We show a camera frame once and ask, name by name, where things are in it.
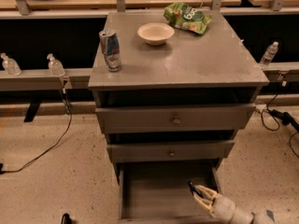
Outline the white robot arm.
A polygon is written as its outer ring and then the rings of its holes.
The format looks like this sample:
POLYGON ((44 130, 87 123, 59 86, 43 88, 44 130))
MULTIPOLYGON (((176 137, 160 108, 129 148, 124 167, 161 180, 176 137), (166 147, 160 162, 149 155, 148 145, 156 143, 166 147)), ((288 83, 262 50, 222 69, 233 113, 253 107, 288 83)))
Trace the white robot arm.
POLYGON ((246 211, 214 189, 201 185, 190 185, 190 189, 199 206, 221 224, 275 224, 267 214, 246 211))

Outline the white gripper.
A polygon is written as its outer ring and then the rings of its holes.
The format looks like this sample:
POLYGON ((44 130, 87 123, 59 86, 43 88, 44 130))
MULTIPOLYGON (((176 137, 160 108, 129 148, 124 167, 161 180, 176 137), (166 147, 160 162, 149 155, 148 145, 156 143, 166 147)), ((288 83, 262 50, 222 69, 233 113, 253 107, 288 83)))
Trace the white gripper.
POLYGON ((216 197, 217 191, 202 185, 197 185, 195 189, 200 196, 194 194, 193 198, 203 210, 217 220, 231 220, 233 218, 236 206, 232 200, 220 194, 216 197))

